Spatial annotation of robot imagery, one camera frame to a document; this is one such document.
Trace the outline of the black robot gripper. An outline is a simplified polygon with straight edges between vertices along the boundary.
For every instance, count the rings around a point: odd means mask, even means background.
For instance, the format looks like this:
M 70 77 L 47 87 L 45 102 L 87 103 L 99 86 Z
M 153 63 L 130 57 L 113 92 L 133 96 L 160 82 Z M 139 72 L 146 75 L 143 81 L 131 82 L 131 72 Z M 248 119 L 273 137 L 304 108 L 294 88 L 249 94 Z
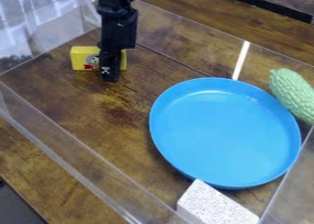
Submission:
M 139 13 L 131 5 L 133 1 L 98 0 L 98 13 L 102 17 L 99 72 L 107 82 L 117 82 L 121 76 L 119 50 L 135 48 Z

